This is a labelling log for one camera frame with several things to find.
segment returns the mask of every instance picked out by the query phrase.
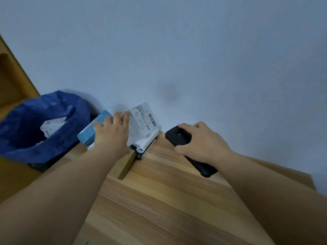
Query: blue fabric bag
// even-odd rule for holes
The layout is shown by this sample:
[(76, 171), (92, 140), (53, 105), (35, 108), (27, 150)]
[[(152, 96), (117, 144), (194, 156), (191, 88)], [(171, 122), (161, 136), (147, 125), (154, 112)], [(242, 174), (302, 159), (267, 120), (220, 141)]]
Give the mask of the blue fabric bag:
[[(76, 94), (56, 91), (27, 100), (0, 123), (0, 156), (16, 162), (45, 163), (78, 141), (77, 134), (90, 123), (90, 115), (86, 102)], [(43, 122), (65, 116), (66, 123), (46, 139), (40, 130)]]

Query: hand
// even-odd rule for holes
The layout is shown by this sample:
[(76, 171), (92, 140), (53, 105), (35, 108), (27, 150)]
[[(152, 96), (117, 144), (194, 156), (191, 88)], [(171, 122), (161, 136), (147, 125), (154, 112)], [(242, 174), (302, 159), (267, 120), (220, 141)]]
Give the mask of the hand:
[(130, 152), (127, 147), (129, 111), (123, 114), (122, 119), (121, 113), (116, 112), (113, 117), (106, 116), (103, 124), (99, 122), (93, 124), (96, 131), (94, 148), (100, 150), (100, 153), (110, 153), (115, 160)]
[(195, 125), (179, 124), (178, 127), (192, 135), (192, 140), (189, 144), (175, 147), (175, 152), (178, 154), (214, 166), (213, 163), (215, 161), (233, 153), (225, 140), (218, 133), (211, 130), (204, 122), (198, 122)]

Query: left forearm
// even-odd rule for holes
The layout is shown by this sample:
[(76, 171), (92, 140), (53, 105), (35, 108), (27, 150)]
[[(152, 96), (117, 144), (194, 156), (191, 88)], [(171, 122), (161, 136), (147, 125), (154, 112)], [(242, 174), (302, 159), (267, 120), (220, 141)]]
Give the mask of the left forearm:
[(3, 202), (0, 243), (72, 243), (116, 161), (111, 154), (93, 148)]

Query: person's left hand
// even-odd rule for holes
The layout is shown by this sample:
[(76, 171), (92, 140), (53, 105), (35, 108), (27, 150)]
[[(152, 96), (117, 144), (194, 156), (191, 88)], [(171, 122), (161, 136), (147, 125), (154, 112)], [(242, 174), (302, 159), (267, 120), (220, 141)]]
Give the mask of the person's left hand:
[(94, 148), (101, 152), (109, 152), (118, 160), (128, 154), (127, 147), (129, 111), (126, 111), (121, 119), (121, 113), (116, 112), (113, 117), (106, 116), (103, 124), (95, 122), (93, 124), (96, 131)]

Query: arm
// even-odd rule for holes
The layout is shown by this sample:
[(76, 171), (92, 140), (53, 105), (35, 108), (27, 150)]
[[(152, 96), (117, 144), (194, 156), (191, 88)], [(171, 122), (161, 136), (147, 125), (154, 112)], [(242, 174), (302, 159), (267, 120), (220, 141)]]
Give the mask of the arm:
[(179, 127), (192, 140), (175, 151), (217, 168), (277, 245), (327, 244), (327, 198), (233, 152), (203, 122)]
[(95, 146), (0, 205), (0, 244), (72, 244), (112, 166), (129, 152), (129, 113), (96, 122)]

